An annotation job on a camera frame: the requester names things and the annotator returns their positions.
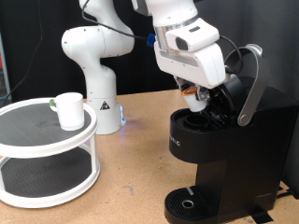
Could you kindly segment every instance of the coffee machine handle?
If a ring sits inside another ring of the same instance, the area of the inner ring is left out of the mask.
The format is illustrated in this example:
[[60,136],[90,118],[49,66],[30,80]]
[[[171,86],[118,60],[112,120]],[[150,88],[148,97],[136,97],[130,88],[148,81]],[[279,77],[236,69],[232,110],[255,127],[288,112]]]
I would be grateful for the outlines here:
[[[254,44],[248,44],[243,48],[239,48],[242,56],[252,53],[256,61],[256,77],[251,87],[249,95],[238,117],[238,125],[247,126],[254,115],[254,112],[260,103],[263,92],[269,80],[269,65],[263,55],[263,49]],[[225,60],[225,64],[229,67],[234,67],[239,62],[239,57],[236,51],[232,51]]]

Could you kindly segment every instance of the white cup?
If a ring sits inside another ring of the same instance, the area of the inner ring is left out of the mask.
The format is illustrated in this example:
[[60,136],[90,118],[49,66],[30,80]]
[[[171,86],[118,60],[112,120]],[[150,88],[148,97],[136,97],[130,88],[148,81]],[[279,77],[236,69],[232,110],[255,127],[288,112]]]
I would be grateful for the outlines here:
[[199,112],[206,108],[206,101],[198,101],[195,94],[186,95],[184,98],[192,112]]
[[50,100],[50,108],[57,112],[60,126],[65,131],[75,131],[84,126],[83,96],[68,92]]

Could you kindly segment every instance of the sticker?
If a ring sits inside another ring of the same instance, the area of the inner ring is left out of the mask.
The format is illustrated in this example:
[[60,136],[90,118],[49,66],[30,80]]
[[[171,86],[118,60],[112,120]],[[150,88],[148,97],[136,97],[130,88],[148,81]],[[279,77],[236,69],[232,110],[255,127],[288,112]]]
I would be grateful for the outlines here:
[[110,109],[110,106],[107,104],[106,101],[104,101],[100,110],[107,110],[107,109]]

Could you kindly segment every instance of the black backdrop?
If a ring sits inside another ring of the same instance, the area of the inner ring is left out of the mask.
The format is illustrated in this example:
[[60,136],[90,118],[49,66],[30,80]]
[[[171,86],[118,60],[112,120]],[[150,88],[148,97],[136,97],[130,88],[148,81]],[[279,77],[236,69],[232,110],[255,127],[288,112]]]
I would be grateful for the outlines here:
[[[61,47],[64,31],[92,25],[81,18],[78,0],[40,0],[44,41],[34,60],[30,76],[13,93],[14,101],[55,96],[78,91],[86,96],[85,77],[79,66],[67,58]],[[131,0],[115,1],[121,20],[136,35],[154,34],[152,18],[133,11]],[[37,0],[1,0],[0,24],[7,59],[9,83],[14,87],[25,75],[31,55],[38,43]],[[161,72],[153,48],[136,40],[134,50],[118,58],[103,59],[102,64],[117,75],[118,94],[169,90],[176,87],[172,76]]]
[[[32,72],[13,94],[15,101],[55,96],[66,91],[85,94],[84,76],[61,48],[65,30],[90,25],[80,15],[78,0],[40,0],[45,40]],[[40,37],[37,0],[0,0],[0,28],[7,59],[10,86],[25,74]],[[136,35],[153,33],[151,17],[132,9],[131,0],[114,0],[125,24]],[[299,1],[298,0],[204,0],[196,3],[199,16],[216,26],[238,46],[260,45],[270,64],[269,86],[299,99]],[[223,54],[231,47],[220,41]],[[174,89],[174,79],[161,72],[153,49],[136,40],[131,54],[102,60],[118,77],[118,94]],[[299,193],[299,125],[283,179]]]

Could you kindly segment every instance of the table surface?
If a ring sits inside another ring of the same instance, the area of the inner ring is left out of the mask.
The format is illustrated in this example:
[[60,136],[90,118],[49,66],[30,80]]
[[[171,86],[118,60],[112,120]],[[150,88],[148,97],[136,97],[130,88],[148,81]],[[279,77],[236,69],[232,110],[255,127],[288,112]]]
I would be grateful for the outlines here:
[[[178,160],[168,150],[169,117],[187,105],[179,91],[123,95],[118,101],[127,124],[116,133],[97,135],[102,168],[94,186],[75,200],[51,208],[22,209],[0,203],[0,224],[168,223],[165,197],[195,182],[196,165]],[[287,196],[278,199],[269,214],[276,223],[295,224],[298,209],[299,201]],[[254,221],[246,217],[234,223]]]

